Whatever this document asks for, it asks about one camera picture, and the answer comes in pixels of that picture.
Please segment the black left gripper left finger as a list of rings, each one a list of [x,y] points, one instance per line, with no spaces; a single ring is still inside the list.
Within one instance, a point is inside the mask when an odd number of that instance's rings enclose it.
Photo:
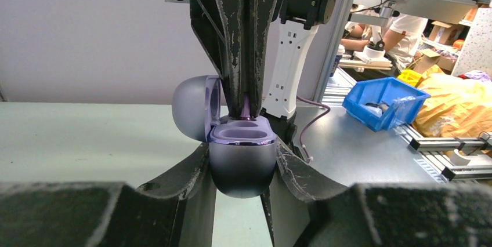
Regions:
[[[2,246],[211,246],[209,146],[137,188],[124,182],[2,183]]]

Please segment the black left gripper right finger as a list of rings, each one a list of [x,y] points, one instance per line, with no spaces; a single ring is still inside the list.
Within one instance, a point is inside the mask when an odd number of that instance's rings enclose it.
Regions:
[[[261,197],[274,246],[490,246],[491,188],[357,183],[313,169],[283,142]]]

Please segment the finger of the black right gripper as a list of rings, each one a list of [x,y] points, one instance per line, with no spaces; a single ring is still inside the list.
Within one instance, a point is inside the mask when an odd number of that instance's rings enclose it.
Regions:
[[[243,110],[244,0],[190,0],[192,30],[221,78],[229,115]]]
[[[277,0],[248,0],[245,76],[249,115],[253,118],[257,117],[261,110],[266,44],[276,4]]]

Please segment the purple earbud charging case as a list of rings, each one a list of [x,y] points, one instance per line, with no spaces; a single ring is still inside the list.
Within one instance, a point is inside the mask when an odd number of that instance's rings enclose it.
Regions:
[[[221,116],[221,85],[216,75],[180,83],[172,116],[187,137],[207,143],[216,188],[233,198],[253,198],[267,190],[276,166],[277,135],[263,117]]]

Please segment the purple wireless earbud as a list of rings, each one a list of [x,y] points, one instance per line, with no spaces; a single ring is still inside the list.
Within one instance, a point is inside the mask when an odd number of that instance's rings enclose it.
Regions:
[[[251,116],[249,99],[248,99],[247,96],[245,96],[244,97],[244,102],[243,102],[243,108],[242,108],[241,114],[240,114],[240,119],[242,119],[242,120],[250,120],[251,118],[252,118],[252,116]]]

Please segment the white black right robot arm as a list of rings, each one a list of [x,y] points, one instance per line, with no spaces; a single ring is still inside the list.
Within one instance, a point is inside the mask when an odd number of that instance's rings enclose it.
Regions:
[[[293,116],[309,44],[334,7],[335,0],[190,0],[191,27],[221,78],[231,118],[256,118],[262,103],[277,118]],[[276,71],[263,97],[267,36],[276,19]]]

